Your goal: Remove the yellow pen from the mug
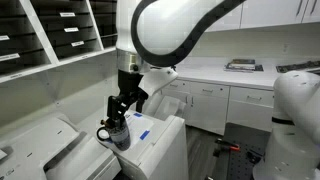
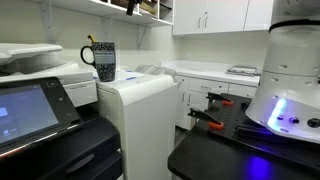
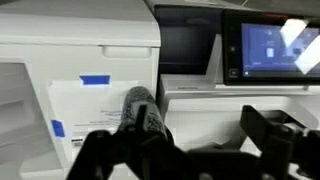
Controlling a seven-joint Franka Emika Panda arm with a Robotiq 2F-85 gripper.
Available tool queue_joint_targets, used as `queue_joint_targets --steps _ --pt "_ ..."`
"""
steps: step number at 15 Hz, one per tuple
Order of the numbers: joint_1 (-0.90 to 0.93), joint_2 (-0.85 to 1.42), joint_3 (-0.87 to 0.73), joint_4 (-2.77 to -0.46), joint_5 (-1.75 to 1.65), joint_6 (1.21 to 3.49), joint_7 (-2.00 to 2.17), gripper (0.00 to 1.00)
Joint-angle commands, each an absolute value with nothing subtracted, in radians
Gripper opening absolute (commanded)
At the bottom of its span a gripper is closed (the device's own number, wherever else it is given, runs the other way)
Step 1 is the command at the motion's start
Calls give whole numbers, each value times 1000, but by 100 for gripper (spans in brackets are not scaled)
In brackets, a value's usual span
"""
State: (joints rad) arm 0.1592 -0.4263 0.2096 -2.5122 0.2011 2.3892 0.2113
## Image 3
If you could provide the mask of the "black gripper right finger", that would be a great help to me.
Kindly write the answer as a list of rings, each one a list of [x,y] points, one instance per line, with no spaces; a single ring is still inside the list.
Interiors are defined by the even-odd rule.
[[[261,151],[259,173],[274,180],[289,180],[290,163],[313,180],[320,178],[320,133],[306,128],[292,116],[278,110],[267,118],[251,105],[244,105],[240,126]]]

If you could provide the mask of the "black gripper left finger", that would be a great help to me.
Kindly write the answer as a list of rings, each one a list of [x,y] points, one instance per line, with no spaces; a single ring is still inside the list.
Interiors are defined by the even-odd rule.
[[[114,168],[124,164],[140,177],[140,132],[120,130],[92,131],[75,158],[66,180],[110,180]]]

